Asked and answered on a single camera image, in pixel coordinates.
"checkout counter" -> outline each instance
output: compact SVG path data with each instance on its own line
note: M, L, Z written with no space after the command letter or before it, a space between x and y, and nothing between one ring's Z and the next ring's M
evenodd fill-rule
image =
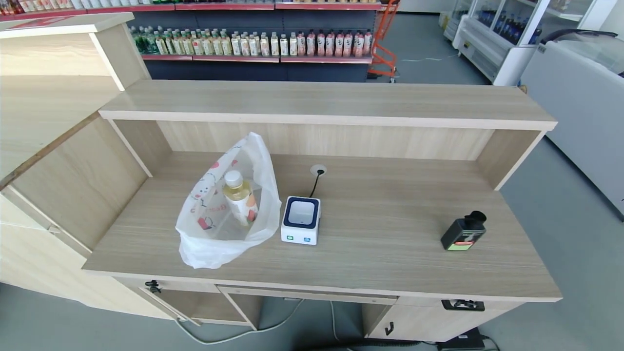
M365 336L427 341L561 299L498 191L556 125L520 90L153 81L132 18L1 24L0 281L252 329L267 296L356 302ZM180 208L250 131L271 152L283 203L310 191L311 165L328 168L318 245L276 233L219 269L193 269L178 252ZM473 210L487 214L486 235L444 250L446 229Z

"white bottle cap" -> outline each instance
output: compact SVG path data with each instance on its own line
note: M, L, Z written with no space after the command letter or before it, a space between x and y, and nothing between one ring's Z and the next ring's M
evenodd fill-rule
M243 183L243 175L238 171L230 171L225 174L225 183L228 187L240 187Z

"white cord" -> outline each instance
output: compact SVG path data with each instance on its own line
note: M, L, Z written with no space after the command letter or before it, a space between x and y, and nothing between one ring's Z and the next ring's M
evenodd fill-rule
M338 335L336 335L336 318L334 316L334 302L330 300L329 305L331 306L331 331L334 332L334 339L336 339L337 342L340 342Z
M304 301L305 301L305 300L301 300L301 301L299 301L299 303L297 304L297 306L295 307L295 309L294 309L294 310L290 313L290 315L289 315L286 319L282 320L280 323L278 323L278 324L276 324L276 325L274 325L274 326L272 326L272 327L268 327L267 329L262 329L262 330L250 330L250 331L248 331L248 332L244 332L244 333L242 333L242 334L238 334L238 335L235 335L235 336L233 336L233 337L230 337L230 338L227 338L227 339L223 339L223 340L217 340L217 341L203 341L203 340L199 339L198 337L194 336L193 334L191 334L191 332L189 332L189 331L188 331L188 329L186 329L186 328L182 325L182 323L180 322L180 320L179 320L179 319L176 319L176 320L175 320L175 323L176 323L176 324L180 327L180 329L182 329L182 330L183 330L183 331L184 331L184 332L185 332L185 333L186 333L189 337L191 337L191 339L193 339L193 340L197 341L198 343L200 343L200 344L202 344L202 345L216 345L216 344L222 344L222 343L224 343L224 342L228 342L228 341L236 340L236 339L238 339L238 338L240 338L240 337L244 337L245 335L248 335L248 334L255 334L255 333L268 332L269 330L273 330L273 329L275 329L275 328L281 327L284 323L286 323L286 322L290 319L290 317L292 317L292 316L295 314L295 312L297 311L297 309L299 308L299 306L301 305L301 303L302 303L302 302L304 302Z
M446 60L446 59L448 59L449 57L459 57L459 55L458 55L458 54L454 54L454 55L450 55L450 56L447 56L447 57L443 57L443 58L441 58L441 59L433 59L433 58L431 58L431 57L426 57L426 58L424 58L424 59L420 59L420 60L401 60L401 61L406 61L406 62L421 62L421 61L426 61L426 60L431 60L431 61L442 61L442 60Z

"white plastic bag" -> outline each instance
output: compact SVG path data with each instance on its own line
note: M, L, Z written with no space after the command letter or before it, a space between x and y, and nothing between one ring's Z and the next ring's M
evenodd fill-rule
M232 216L223 195L223 176L231 170L250 182L258 201L258 215L248 232ZM261 136L249 133L210 167L184 202L175 224L182 260L193 268L221 267L275 234L280 207L269 151Z

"drawer handle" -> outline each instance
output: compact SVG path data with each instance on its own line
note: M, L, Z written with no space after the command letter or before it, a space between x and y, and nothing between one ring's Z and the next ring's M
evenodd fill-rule
M483 301L454 300L454 302L451 302L450 300L442 300L442 306L449 311L485 311Z
M390 329L384 328L386 331L386 336L390 335L390 333L394 330L394 322L390 322Z
M152 280L151 282L145 282L145 286L150 288L150 292L152 294L161 293L161 290L158 288L158 282L156 280Z

